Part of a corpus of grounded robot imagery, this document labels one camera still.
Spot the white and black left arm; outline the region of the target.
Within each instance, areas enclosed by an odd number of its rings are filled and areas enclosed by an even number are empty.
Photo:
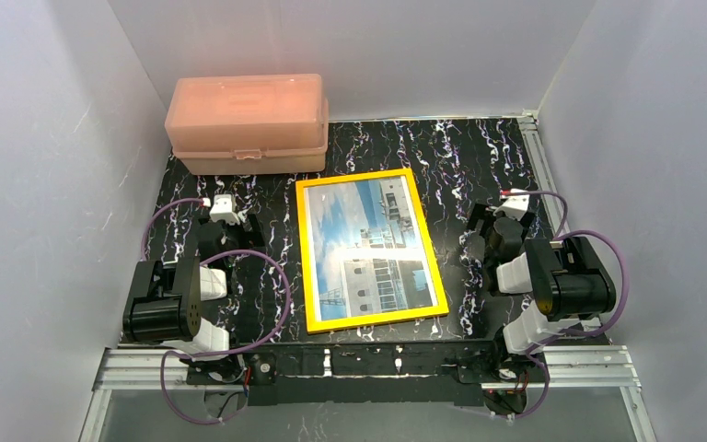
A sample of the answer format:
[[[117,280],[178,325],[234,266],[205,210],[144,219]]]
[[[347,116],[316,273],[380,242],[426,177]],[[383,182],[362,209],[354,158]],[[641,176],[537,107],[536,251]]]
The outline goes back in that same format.
[[[264,247],[254,214],[228,224],[220,215],[197,217],[191,228],[191,255],[174,262],[138,262],[122,314],[126,343],[164,345],[186,355],[225,351],[229,332],[203,318],[203,302],[233,292],[233,260],[202,262],[230,250]]]

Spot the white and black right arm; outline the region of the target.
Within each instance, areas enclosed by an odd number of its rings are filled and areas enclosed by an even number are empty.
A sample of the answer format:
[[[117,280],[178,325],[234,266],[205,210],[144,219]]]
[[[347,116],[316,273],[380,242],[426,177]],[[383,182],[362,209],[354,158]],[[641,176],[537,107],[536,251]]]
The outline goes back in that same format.
[[[587,238],[529,238],[533,213],[516,215],[474,204],[467,222],[483,241],[481,276],[494,297],[531,296],[527,308],[501,327],[485,367],[501,379],[521,378],[548,343],[584,320],[613,310],[615,285]]]

